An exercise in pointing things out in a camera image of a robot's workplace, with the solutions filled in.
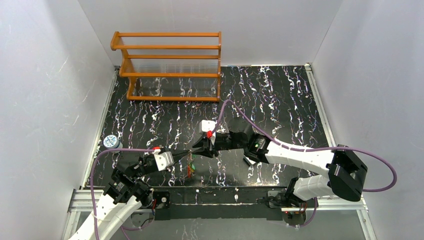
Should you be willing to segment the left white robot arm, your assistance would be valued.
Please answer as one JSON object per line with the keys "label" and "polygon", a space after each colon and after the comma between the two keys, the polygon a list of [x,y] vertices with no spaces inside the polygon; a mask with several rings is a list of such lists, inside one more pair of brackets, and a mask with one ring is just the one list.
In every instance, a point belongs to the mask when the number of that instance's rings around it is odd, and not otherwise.
{"label": "left white robot arm", "polygon": [[90,184],[92,212],[72,240],[109,240],[123,223],[141,207],[155,208],[154,188],[143,182],[143,176],[167,170],[190,155],[189,149],[117,148],[102,151],[95,162],[107,153],[118,153],[118,161],[111,180],[99,199],[95,198],[94,184]]}

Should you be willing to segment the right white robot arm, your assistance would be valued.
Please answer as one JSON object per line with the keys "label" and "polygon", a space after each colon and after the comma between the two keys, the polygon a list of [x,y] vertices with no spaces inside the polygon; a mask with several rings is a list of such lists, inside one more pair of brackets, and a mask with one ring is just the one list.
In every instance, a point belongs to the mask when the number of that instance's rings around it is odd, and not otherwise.
{"label": "right white robot arm", "polygon": [[228,132],[212,132],[216,122],[202,120],[194,154],[217,157],[221,151],[243,150],[244,158],[256,163],[279,164],[304,169],[314,176],[294,177],[281,193],[271,196],[282,204],[300,204],[315,197],[337,196],[358,202],[362,197],[368,168],[351,150],[317,150],[288,144],[254,131],[244,118],[229,122]]}

